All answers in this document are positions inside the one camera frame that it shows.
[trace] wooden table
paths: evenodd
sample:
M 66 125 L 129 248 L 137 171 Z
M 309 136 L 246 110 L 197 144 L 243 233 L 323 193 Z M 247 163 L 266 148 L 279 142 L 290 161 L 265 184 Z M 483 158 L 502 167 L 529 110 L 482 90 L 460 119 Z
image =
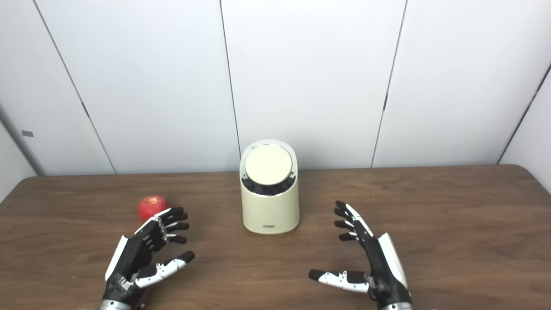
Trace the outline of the wooden table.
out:
M 551 308 L 551 197 L 523 168 L 313 170 L 299 183 L 298 228 L 262 236 L 242 225 L 237 173 L 24 180 L 0 205 L 0 308 L 98 307 L 118 239 L 151 194 L 190 214 L 188 243 L 157 259 L 197 257 L 149 289 L 147 309 L 375 309 L 307 277 L 369 269 L 356 242 L 337 238 L 336 199 L 390 233 L 416 310 Z

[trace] cream cylindrical container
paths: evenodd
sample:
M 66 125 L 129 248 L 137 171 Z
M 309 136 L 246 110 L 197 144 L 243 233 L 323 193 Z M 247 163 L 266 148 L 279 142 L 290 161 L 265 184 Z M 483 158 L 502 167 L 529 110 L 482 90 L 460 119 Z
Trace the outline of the cream cylindrical container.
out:
M 298 166 L 287 143 L 260 140 L 249 145 L 239 172 L 243 224 L 248 230 L 277 234 L 299 224 Z

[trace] metal wrist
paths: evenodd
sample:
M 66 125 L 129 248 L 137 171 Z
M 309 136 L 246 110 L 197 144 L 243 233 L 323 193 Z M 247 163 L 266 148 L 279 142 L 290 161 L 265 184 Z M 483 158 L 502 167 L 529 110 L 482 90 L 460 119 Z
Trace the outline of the metal wrist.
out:
M 105 299 L 99 310 L 131 310 L 132 307 L 122 302 Z
M 391 303 L 381 310 L 413 310 L 413 307 L 409 302 L 397 302 Z

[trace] round lid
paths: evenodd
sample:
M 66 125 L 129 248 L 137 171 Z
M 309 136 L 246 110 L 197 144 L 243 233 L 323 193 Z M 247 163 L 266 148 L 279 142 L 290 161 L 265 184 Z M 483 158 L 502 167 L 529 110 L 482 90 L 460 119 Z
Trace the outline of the round lid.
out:
M 291 173 L 291 155 L 281 146 L 263 145 L 253 149 L 245 159 L 245 172 L 256 183 L 278 184 Z

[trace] red apple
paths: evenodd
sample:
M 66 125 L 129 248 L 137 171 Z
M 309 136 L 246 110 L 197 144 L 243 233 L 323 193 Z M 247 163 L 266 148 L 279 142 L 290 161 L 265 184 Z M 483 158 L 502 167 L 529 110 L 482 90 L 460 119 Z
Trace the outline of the red apple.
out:
M 142 223 L 145 223 L 150 217 L 167 208 L 168 205 L 163 196 L 147 196 L 138 205 L 139 219 L 142 220 Z

